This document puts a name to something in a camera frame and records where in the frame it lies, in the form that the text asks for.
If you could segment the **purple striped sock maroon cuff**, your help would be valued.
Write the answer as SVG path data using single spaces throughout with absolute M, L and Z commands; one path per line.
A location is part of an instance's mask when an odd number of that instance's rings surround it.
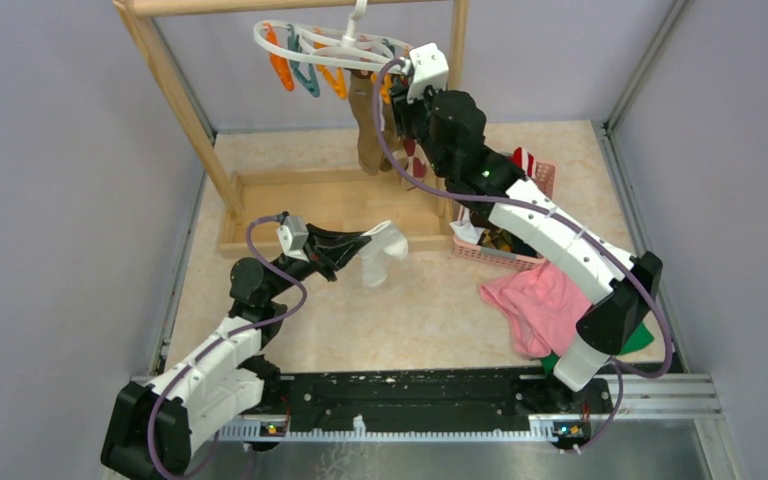
M 401 141 L 403 151 L 405 152 L 406 168 L 409 168 L 416 160 L 418 160 L 418 156 L 416 155 L 416 142 L 409 137 L 402 138 Z

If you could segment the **brown sock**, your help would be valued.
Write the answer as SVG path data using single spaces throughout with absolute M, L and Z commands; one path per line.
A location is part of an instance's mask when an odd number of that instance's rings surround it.
M 405 169 L 408 157 L 403 149 L 403 142 L 398 136 L 393 110 L 389 104 L 382 105 L 382 119 L 384 120 L 382 133 L 387 145 L 393 154 L 393 157 L 399 162 L 400 166 Z
M 389 171 L 391 166 L 377 139 L 373 120 L 373 102 L 380 95 L 374 92 L 372 73 L 350 70 L 348 102 L 358 126 L 357 157 L 361 170 L 370 176 Z

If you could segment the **white round clip hanger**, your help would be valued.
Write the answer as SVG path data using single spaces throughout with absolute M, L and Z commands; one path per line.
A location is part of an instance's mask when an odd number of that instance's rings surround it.
M 261 21 L 253 28 L 255 43 L 269 55 L 269 63 L 288 92 L 300 87 L 318 98 L 326 85 L 341 100 L 348 98 L 346 74 L 351 70 L 372 78 L 388 61 L 405 57 L 412 45 L 382 35 L 365 34 L 359 22 L 368 3 L 357 1 L 344 29 L 287 21 Z

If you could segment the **purple striped tan sock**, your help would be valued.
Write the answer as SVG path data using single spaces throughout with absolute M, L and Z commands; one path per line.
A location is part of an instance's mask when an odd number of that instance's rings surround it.
M 405 171 L 417 181 L 424 183 L 428 172 L 427 160 L 424 156 L 412 155 L 406 158 Z

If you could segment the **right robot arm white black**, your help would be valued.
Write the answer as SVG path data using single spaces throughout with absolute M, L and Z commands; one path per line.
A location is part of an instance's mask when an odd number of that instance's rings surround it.
M 666 374 L 673 348 L 656 301 L 661 259 L 652 252 L 635 255 L 618 249 L 569 217 L 522 168 L 486 145 L 486 116 L 468 93 L 433 87 L 414 92 L 402 83 L 389 93 L 398 135 L 419 144 L 445 187 L 434 188 L 414 177 L 409 182 L 519 238 L 563 271 L 590 301 L 571 345 L 555 364 L 556 378 L 546 385 L 549 404 L 560 412 L 582 404 L 586 385 L 614 361 L 647 314 L 655 316 L 665 346 L 664 361 L 651 375 Z

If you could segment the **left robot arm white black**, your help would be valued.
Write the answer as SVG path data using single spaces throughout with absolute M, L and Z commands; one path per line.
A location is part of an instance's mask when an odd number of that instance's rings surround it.
M 280 386 L 254 372 L 255 357 L 267 336 L 295 313 L 274 302 L 292 286 L 318 273 L 333 281 L 354 257 L 370 260 L 392 233 L 400 248 L 401 231 L 384 221 L 366 232 L 335 232 L 288 213 L 250 223 L 278 223 L 282 249 L 268 261 L 252 249 L 232 269 L 235 307 L 193 352 L 145 384 L 131 381 L 117 394 L 103 442 L 103 466 L 130 479 L 188 479 L 196 474 L 193 455 L 220 429 L 247 410 L 268 413 L 279 404 Z

